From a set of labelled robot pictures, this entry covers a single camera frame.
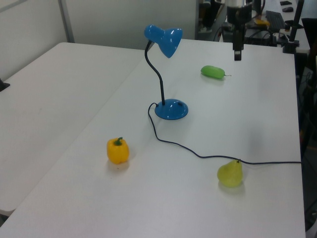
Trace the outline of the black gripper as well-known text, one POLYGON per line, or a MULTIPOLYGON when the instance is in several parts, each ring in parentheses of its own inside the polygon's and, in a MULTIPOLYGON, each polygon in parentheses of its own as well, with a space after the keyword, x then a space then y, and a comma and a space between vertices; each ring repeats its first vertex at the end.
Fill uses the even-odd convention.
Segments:
POLYGON ((227 7, 227 21, 232 24, 234 60, 240 61, 245 37, 245 24, 252 18, 252 6, 227 7))

